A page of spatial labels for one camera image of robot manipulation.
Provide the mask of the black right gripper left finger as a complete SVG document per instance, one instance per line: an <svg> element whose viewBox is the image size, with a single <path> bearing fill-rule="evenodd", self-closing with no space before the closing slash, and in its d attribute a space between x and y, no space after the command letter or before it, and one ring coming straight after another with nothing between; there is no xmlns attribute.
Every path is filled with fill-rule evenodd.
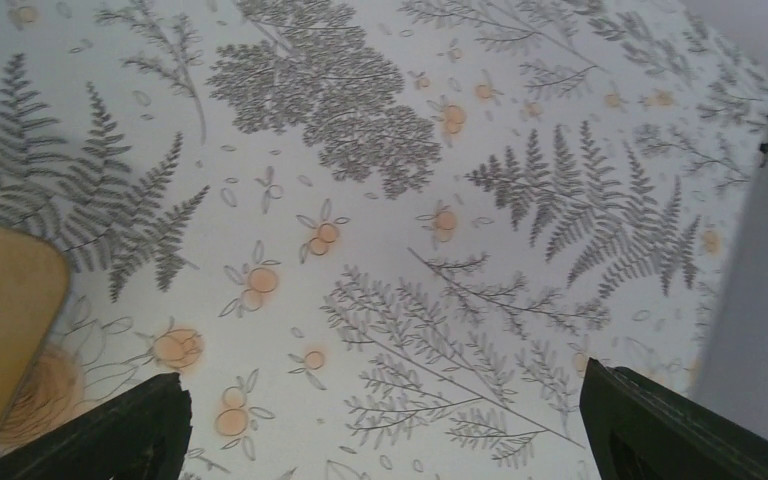
<svg viewBox="0 0 768 480"><path fill-rule="evenodd" d="M158 374L0 457L0 479L177 479L191 421L180 375Z"/></svg>

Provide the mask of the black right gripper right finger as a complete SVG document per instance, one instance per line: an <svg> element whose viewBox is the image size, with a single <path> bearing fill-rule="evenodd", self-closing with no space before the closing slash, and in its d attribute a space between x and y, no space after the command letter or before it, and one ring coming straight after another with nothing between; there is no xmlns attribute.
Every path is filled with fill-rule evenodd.
<svg viewBox="0 0 768 480"><path fill-rule="evenodd" d="M768 479L768 440L627 367L589 359L579 407L604 479Z"/></svg>

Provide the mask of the floral patterned table mat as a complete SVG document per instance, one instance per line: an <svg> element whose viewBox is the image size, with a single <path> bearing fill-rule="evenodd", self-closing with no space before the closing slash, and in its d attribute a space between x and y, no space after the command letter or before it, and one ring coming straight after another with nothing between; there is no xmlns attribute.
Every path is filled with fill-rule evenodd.
<svg viewBox="0 0 768 480"><path fill-rule="evenodd" d="M768 69L681 1L0 1L0 225L71 270L0 456L174 372L186 479L595 479L686 393Z"/></svg>

